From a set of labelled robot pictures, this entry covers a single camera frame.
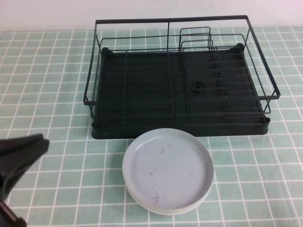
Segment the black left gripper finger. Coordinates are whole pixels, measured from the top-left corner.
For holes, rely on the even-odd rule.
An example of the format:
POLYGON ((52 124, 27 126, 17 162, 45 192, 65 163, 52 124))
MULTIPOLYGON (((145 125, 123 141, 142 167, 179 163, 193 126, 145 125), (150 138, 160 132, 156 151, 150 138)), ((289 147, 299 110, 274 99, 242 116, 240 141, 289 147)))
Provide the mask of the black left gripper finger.
POLYGON ((10 138, 10 139, 2 139, 0 140, 0 148, 1 149, 18 149, 21 147, 26 147, 35 142, 42 140, 44 137, 40 134, 18 137, 18 138, 10 138))
POLYGON ((18 166, 30 166, 48 151, 49 140, 43 139, 21 148, 17 152, 18 166))

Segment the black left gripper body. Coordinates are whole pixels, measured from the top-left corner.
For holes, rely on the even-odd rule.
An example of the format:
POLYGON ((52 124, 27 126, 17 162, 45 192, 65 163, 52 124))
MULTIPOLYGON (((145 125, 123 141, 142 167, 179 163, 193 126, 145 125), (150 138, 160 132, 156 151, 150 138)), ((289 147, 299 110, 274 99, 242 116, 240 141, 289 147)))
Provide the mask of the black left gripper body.
POLYGON ((6 200, 9 193, 29 166, 19 167, 17 152, 21 149, 0 149, 0 199, 6 200))

